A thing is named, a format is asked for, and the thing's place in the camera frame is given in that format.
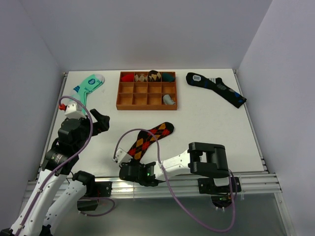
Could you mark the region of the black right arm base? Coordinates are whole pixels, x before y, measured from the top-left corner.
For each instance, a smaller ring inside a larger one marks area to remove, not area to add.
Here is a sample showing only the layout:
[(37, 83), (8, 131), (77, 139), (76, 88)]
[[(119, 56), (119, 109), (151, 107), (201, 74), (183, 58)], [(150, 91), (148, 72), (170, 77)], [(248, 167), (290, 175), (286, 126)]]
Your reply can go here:
[(208, 194), (215, 207), (227, 208), (232, 203), (232, 197), (236, 199), (237, 194), (242, 191), (238, 177), (231, 177), (233, 193), (229, 188), (229, 178), (199, 178), (198, 189), (200, 194)]

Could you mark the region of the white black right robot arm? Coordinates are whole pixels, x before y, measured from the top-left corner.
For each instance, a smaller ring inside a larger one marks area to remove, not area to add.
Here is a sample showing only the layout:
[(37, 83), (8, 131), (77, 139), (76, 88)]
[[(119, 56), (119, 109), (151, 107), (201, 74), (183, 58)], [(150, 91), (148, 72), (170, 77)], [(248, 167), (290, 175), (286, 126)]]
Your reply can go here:
[(225, 191), (230, 186), (229, 168), (225, 146), (208, 143), (190, 143), (183, 153), (161, 162), (142, 164), (119, 148), (114, 161), (120, 166), (119, 178), (136, 182), (142, 186), (155, 187), (183, 174), (209, 177), (217, 191)]

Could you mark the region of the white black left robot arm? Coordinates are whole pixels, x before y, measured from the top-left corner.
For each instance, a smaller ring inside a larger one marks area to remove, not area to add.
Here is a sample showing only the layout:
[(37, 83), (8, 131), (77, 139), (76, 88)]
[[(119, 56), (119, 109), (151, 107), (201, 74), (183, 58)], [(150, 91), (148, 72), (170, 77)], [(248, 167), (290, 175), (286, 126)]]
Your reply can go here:
[(81, 118), (66, 118), (58, 130), (58, 137), (45, 154), (37, 184), (23, 211), (2, 236), (52, 236), (68, 211), (84, 196), (95, 193), (95, 177), (84, 171), (74, 174), (65, 191), (55, 195), (79, 160), (78, 154), (92, 136), (109, 129), (109, 116), (91, 109)]

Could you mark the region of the red yellow argyle sock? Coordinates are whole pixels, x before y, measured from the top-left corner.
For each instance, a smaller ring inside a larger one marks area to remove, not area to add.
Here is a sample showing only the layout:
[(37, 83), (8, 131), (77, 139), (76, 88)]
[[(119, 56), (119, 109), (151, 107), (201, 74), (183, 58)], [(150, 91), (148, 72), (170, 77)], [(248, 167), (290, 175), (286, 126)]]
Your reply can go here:
[(132, 147), (127, 152), (131, 156), (130, 163), (139, 163), (144, 154), (146, 153), (149, 146), (156, 142), (153, 135), (157, 138), (157, 140), (163, 139), (174, 132), (174, 125), (170, 122), (163, 122), (158, 126), (149, 129), (149, 133), (145, 130), (134, 129), (134, 131), (138, 131), (137, 139)]

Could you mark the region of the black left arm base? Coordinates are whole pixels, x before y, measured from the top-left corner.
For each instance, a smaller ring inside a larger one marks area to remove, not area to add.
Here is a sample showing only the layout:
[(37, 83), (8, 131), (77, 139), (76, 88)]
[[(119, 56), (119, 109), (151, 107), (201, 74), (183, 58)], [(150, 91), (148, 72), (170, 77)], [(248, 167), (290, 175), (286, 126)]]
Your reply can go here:
[[(87, 185), (87, 192), (84, 197), (110, 197), (112, 190), (111, 181), (93, 182)], [(79, 211), (95, 211), (100, 205), (100, 200), (79, 200), (77, 209)]]

